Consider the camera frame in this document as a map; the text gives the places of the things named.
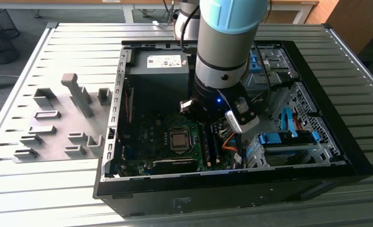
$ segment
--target black metal frame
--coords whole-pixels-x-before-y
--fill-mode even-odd
[[[285,49],[349,164],[309,168],[278,168],[255,172],[241,169],[233,174],[190,175],[155,179],[147,177],[141,180],[100,182],[102,160],[99,160],[94,197],[103,199],[120,215],[178,213],[302,201],[312,199],[342,184],[357,182],[373,175],[373,167],[294,42],[257,41],[257,43],[259,46],[278,44]],[[139,44],[178,44],[178,41],[123,42],[123,45]],[[247,191],[249,194],[239,193],[238,190]]]

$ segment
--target wooden cabinet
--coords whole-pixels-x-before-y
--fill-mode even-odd
[[[306,24],[328,23],[358,54],[373,38],[373,0],[320,0]]]

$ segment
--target gray part holder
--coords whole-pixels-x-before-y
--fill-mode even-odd
[[[42,143],[42,138],[36,134],[35,135],[27,135],[27,136],[22,136],[20,142],[27,147],[31,147],[31,146],[36,146]]]
[[[34,115],[34,118],[38,120],[43,119],[58,119],[60,118],[62,114],[58,110],[51,111],[38,111]]]
[[[98,142],[95,142],[95,140],[92,139],[92,136],[88,136],[87,147],[96,157],[99,157],[102,154],[103,143],[104,143],[104,139],[103,139],[102,135],[99,135],[99,137],[98,137]]]
[[[39,107],[52,107],[50,99],[55,97],[56,96],[50,88],[38,88],[34,94],[34,101]]]
[[[84,148],[82,147],[82,145],[75,145],[75,146],[67,146],[64,147],[64,153],[70,156],[70,157],[78,157],[78,156],[83,156],[87,154]]]
[[[38,152],[32,148],[24,147],[15,151],[14,156],[18,159],[34,159],[38,156]]]
[[[108,88],[100,88],[98,90],[98,100],[99,100],[100,105],[111,105],[112,93]]]
[[[72,95],[72,101],[76,103],[84,117],[92,117],[92,110],[88,106],[90,95],[88,93],[84,95],[84,88],[82,89],[78,85],[78,75],[75,73],[64,73],[62,84],[68,88]]]
[[[55,134],[56,128],[54,125],[50,126],[31,126],[28,130],[30,134]]]
[[[70,132],[67,139],[72,144],[86,144],[87,143],[87,135],[83,132]]]

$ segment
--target aluminum workbench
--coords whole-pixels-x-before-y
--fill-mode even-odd
[[[123,220],[92,198],[96,158],[14,163],[18,138],[38,108],[34,90],[59,81],[63,72],[78,73],[88,92],[114,86],[120,41],[170,40],[171,29],[147,24],[59,24],[46,29],[0,112],[0,226],[373,227],[373,176],[306,202]],[[262,25],[257,39],[296,41],[373,165],[373,75],[334,31],[321,25]]]

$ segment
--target screw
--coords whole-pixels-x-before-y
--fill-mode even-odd
[[[221,79],[222,80],[227,80],[229,79],[229,75],[227,74],[222,75]]]

